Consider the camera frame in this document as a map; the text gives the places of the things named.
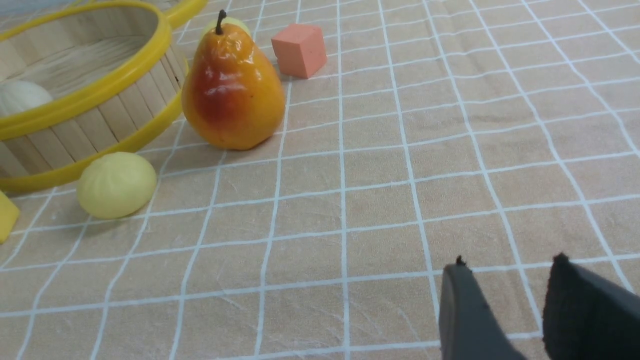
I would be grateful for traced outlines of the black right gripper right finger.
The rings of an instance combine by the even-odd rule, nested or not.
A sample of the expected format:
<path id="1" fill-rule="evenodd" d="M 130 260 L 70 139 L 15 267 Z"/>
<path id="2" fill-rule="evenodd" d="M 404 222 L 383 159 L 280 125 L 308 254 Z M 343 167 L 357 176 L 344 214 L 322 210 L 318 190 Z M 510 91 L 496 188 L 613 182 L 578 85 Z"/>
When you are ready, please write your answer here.
<path id="1" fill-rule="evenodd" d="M 551 360 L 637 360 L 639 296 L 558 253 L 547 282 L 542 342 Z"/>

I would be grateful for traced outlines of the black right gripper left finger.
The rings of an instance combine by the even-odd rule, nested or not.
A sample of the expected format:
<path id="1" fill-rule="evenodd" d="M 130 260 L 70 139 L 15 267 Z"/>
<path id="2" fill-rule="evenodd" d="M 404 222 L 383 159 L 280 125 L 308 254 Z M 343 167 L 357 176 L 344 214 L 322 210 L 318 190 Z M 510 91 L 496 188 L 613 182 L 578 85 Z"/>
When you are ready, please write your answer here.
<path id="1" fill-rule="evenodd" d="M 500 327 L 461 255 L 443 268 L 439 299 L 443 360 L 524 360 Z"/>

